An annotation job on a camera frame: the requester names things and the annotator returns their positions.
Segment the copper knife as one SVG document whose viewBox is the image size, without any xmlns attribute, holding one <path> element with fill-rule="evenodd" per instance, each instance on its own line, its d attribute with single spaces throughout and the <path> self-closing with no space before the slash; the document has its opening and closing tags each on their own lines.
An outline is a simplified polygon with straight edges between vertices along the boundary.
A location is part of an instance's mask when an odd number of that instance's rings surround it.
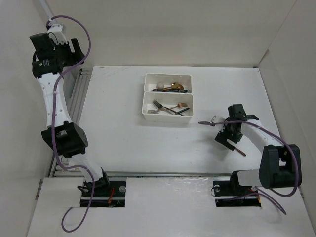
<svg viewBox="0 0 316 237">
<path fill-rule="evenodd" d="M 237 147 L 235 147 L 235 151 L 237 151 L 239 154 L 241 154 L 242 156 L 246 156 L 246 153 L 244 153 L 242 150 L 238 149 Z"/>
</svg>

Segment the copper fork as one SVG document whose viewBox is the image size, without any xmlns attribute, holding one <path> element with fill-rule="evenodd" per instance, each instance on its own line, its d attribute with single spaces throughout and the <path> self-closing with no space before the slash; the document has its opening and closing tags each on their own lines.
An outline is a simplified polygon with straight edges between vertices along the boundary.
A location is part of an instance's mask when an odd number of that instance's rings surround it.
<svg viewBox="0 0 316 237">
<path fill-rule="evenodd" d="M 185 108 L 185 107 L 188 107 L 188 104 L 186 104 L 186 103 L 178 103 L 176 106 L 168 107 L 168 108 L 163 107 L 161 109 L 158 109 L 158 111 L 173 110 L 175 108 Z"/>
</svg>

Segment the black fork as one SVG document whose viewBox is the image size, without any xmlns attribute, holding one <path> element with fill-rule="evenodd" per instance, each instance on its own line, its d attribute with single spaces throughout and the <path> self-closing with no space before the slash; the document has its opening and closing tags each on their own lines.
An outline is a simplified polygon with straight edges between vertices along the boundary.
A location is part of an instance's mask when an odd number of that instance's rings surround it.
<svg viewBox="0 0 316 237">
<path fill-rule="evenodd" d="M 168 107 L 163 106 L 161 103 L 159 103 L 157 100 L 153 100 L 152 101 L 153 105 L 155 105 L 158 109 L 163 109 L 165 111 L 167 111 L 168 113 L 171 113 L 173 115 L 176 114 L 176 111 L 174 111 L 173 109 L 170 109 Z"/>
</svg>

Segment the black spoon green handle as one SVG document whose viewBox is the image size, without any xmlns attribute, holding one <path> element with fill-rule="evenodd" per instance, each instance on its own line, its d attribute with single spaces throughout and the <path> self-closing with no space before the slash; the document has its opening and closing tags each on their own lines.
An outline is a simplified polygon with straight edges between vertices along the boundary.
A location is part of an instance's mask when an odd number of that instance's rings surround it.
<svg viewBox="0 0 316 237">
<path fill-rule="evenodd" d="M 179 89 L 154 89 L 154 90 L 151 90 L 150 92 L 174 92 L 174 93 L 178 93 L 180 90 Z"/>
</svg>

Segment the gold fork green handle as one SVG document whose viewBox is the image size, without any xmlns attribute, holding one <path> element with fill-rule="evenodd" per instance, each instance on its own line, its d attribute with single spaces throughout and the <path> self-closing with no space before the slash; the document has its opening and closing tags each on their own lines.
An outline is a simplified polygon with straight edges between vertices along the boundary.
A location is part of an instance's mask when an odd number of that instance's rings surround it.
<svg viewBox="0 0 316 237">
<path fill-rule="evenodd" d="M 183 115 L 183 113 L 184 112 L 186 112 L 186 111 L 188 111 L 188 110 L 190 110 L 190 108 L 189 107 L 186 107 L 186 108 L 184 108 L 184 109 L 182 109 L 182 110 L 180 110 L 180 111 L 177 111 L 176 113 L 175 113 L 175 115 Z"/>
</svg>

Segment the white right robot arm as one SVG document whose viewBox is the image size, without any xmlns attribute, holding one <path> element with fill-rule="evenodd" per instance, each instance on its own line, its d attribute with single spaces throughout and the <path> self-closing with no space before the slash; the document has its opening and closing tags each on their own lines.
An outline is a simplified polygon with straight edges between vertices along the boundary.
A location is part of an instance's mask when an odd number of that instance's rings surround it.
<svg viewBox="0 0 316 237">
<path fill-rule="evenodd" d="M 288 194 L 292 196 L 302 183 L 299 147 L 268 131 L 256 115 L 244 111 L 242 104 L 229 106 L 228 113 L 227 118 L 214 116 L 211 120 L 212 126 L 219 126 L 215 141 L 233 151 L 242 137 L 247 137 L 261 154 L 259 168 L 231 174 L 230 191 L 239 195 L 246 187 L 263 187 L 273 192 L 292 187 Z"/>
</svg>

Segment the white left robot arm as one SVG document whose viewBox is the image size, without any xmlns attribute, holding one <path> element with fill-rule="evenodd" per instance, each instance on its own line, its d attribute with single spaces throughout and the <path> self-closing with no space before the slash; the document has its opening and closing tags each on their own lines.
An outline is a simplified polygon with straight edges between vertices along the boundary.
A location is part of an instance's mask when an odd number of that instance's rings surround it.
<svg viewBox="0 0 316 237">
<path fill-rule="evenodd" d="M 70 118 L 64 96 L 63 69 L 83 64 L 87 56 L 82 53 L 76 38 L 71 40 L 74 48 L 70 49 L 69 43 L 62 43 L 50 35 L 30 36 L 35 47 L 32 72 L 41 86 L 47 114 L 47 129 L 41 136 L 54 151 L 57 161 L 60 156 L 73 159 L 75 167 L 85 176 L 86 192 L 93 188 L 98 195 L 105 196 L 110 191 L 110 181 L 103 169 L 85 156 L 87 136 Z"/>
</svg>

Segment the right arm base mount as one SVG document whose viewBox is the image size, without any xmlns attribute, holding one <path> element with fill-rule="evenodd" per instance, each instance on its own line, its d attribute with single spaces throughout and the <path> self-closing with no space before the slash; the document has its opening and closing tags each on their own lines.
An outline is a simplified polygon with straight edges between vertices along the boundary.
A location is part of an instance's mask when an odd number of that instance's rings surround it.
<svg viewBox="0 0 316 237">
<path fill-rule="evenodd" d="M 215 197 L 216 207 L 261 207 L 257 191 L 251 186 L 234 188 L 229 180 L 213 181 L 211 194 Z"/>
</svg>

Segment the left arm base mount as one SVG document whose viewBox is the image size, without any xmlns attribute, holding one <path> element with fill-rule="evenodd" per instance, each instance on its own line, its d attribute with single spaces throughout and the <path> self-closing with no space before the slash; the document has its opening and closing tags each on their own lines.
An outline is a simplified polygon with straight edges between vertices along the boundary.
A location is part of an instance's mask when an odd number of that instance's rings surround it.
<svg viewBox="0 0 316 237">
<path fill-rule="evenodd" d="M 114 177 L 110 178 L 110 187 L 96 187 L 93 199 L 90 207 L 105 207 L 105 208 L 119 208 L 125 207 L 125 194 L 126 194 L 126 178 Z M 86 182 L 83 185 L 78 186 L 78 189 L 81 191 L 81 198 L 79 201 L 80 207 L 88 207 L 91 189 L 86 185 Z"/>
</svg>

